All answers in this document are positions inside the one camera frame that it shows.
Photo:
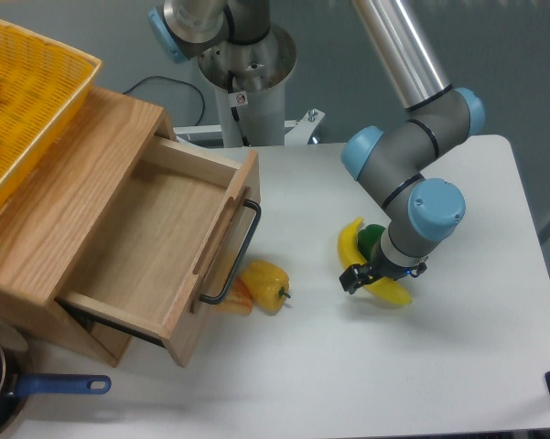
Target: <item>yellow banana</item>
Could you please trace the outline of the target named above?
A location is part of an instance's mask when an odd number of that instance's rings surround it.
[[[358,230],[361,228],[363,218],[358,217],[352,223],[342,229],[338,236],[338,255],[344,269],[354,263],[366,263],[366,259],[358,250]],[[393,279],[384,277],[374,284],[364,285],[364,288],[372,294],[394,305],[407,305],[411,303],[411,296],[404,287]]]

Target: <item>blue joint cap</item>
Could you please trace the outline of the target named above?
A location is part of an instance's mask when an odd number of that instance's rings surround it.
[[[341,163],[346,166],[354,180],[358,180],[360,172],[383,136],[383,132],[375,126],[369,126],[355,134],[344,146],[341,152]]]
[[[486,110],[482,100],[470,89],[459,88],[456,91],[466,100],[469,108],[468,137],[479,134],[486,122]]]
[[[466,202],[459,189],[441,178],[430,178],[411,191],[408,214],[411,224],[426,240],[440,242],[464,218]]]
[[[168,31],[165,20],[163,20],[163,17],[159,14],[157,8],[153,8],[148,12],[148,23],[153,28],[156,40],[166,51],[168,57],[173,60],[173,62],[181,64],[188,61],[188,58],[183,54],[175,42],[175,39]]]

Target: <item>gray floor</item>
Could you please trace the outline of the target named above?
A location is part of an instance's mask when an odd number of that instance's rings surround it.
[[[159,3],[12,0],[0,3],[0,17],[101,58],[105,68],[97,83],[103,87],[123,91],[149,75],[190,81],[208,102],[202,124],[217,123],[210,87],[195,64],[173,65],[148,28],[146,12]],[[484,100],[486,133],[511,141],[540,226],[550,209],[550,1],[413,3],[454,85]],[[324,142],[345,142],[369,124],[391,130],[401,123],[404,111],[349,0],[273,0],[272,18],[297,44],[287,118],[312,107],[326,112]],[[168,108],[177,126],[193,124],[200,113],[199,97],[184,87],[147,84],[135,95]],[[550,240],[544,252],[550,272]]]

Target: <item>saucepan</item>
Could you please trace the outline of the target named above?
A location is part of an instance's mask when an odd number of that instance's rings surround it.
[[[25,373],[20,362],[0,345],[0,427],[16,411],[19,403],[35,393],[102,395],[112,382],[105,375]]]

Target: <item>black cable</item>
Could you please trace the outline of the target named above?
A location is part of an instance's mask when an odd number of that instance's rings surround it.
[[[200,89],[198,89],[195,85],[189,83],[189,82],[185,82],[183,80],[175,80],[173,78],[169,78],[167,76],[158,76],[158,75],[155,75],[155,76],[147,76],[146,78],[144,78],[143,80],[140,80],[139,82],[137,82],[135,85],[133,85],[131,88],[129,88],[127,91],[123,91],[122,94],[128,94],[130,93],[131,91],[134,91],[137,87],[140,87],[142,84],[144,84],[145,82],[149,81],[149,80],[168,80],[169,82],[174,82],[176,84],[181,84],[181,85],[187,85],[188,87],[190,87],[191,89],[195,90],[198,95],[200,96],[201,98],[201,114],[200,114],[200,117],[198,118],[198,121],[195,122],[195,125],[194,126],[198,126],[201,122],[201,119],[203,119],[203,115],[205,114],[205,98],[203,97],[203,93],[201,92]]]
[[[231,70],[228,70],[228,93],[234,93],[234,72]],[[238,109],[236,107],[230,107],[230,110],[232,110],[232,117],[234,118],[236,125],[238,125],[238,131],[240,132],[240,137],[242,138],[242,145],[250,146],[250,143],[248,142],[248,137],[246,137],[246,133],[244,132],[244,129],[242,128],[242,124],[240,122]]]

